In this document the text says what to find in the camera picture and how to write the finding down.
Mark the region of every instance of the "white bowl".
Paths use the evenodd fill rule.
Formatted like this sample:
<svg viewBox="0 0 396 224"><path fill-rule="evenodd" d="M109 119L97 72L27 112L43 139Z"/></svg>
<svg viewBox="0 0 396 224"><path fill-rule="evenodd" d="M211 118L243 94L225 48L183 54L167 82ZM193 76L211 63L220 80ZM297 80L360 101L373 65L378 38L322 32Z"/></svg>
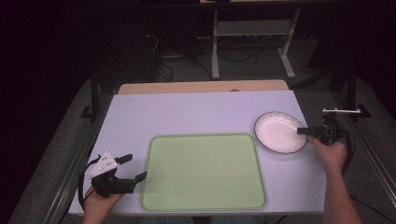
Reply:
<svg viewBox="0 0 396 224"><path fill-rule="evenodd" d="M257 138L263 145L279 153L292 153L306 143L305 134L297 134L303 124L295 117L282 112L261 115L254 126Z"/></svg>

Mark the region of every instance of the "human arm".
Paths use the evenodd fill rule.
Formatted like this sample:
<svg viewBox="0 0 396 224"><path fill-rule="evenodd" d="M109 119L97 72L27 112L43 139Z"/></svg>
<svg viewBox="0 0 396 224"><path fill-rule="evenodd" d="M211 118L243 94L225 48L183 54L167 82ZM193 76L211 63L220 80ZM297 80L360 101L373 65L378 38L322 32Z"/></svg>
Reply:
<svg viewBox="0 0 396 224"><path fill-rule="evenodd" d="M341 142L325 146L312 136L309 141L318 149L318 155L323 162L326 173L326 194L324 204L324 224L360 224L361 218L350 199L342 174L342 168L347 158L347 148Z"/></svg>
<svg viewBox="0 0 396 224"><path fill-rule="evenodd" d="M99 224L105 221L113 206L122 198L123 194L110 194L104 198L94 192L94 188L88 189L84 201L83 224Z"/></svg>

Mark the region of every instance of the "human hand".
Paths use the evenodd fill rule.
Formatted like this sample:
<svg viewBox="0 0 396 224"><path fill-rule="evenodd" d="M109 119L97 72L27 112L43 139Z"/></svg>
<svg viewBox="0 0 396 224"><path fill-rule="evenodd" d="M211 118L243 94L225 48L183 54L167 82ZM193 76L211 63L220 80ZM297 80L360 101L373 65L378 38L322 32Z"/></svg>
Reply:
<svg viewBox="0 0 396 224"><path fill-rule="evenodd" d="M84 224L97 224L105 221L110 214L113 206L122 198L123 194L110 194L108 198L104 198L94 192L94 188L90 187L85 194L84 201Z"/></svg>
<svg viewBox="0 0 396 224"><path fill-rule="evenodd" d="M318 149L318 155L324 165L326 174L342 172L347 159L347 147L340 141L331 146L323 145L316 137L308 135L308 140Z"/></svg>

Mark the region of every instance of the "green mat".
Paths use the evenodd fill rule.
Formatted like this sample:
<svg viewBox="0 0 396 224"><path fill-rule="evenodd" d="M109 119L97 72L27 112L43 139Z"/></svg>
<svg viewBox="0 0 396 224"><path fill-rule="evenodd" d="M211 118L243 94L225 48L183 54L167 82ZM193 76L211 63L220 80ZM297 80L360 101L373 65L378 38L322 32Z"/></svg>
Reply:
<svg viewBox="0 0 396 224"><path fill-rule="evenodd" d="M149 211L240 210L265 205L253 137L162 135L151 140L141 203Z"/></svg>

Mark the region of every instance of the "white table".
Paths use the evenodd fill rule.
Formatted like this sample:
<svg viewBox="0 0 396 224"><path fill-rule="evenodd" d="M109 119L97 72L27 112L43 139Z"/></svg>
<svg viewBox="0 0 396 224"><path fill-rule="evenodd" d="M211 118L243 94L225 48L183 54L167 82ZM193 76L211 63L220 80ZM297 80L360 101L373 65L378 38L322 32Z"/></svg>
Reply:
<svg viewBox="0 0 396 224"><path fill-rule="evenodd" d="M150 140L162 134L250 133L256 119L266 112L288 113L306 126L293 91L226 91L116 95L106 115L90 160L109 150L114 157L133 154L116 176L134 178L145 171ZM222 214L321 213L325 174L313 145L281 155L257 139L267 205L258 210L149 212L140 205L141 184L125 195L112 213L123 216L214 216ZM91 181L86 179L84 191ZM83 214L77 195L69 213Z"/></svg>

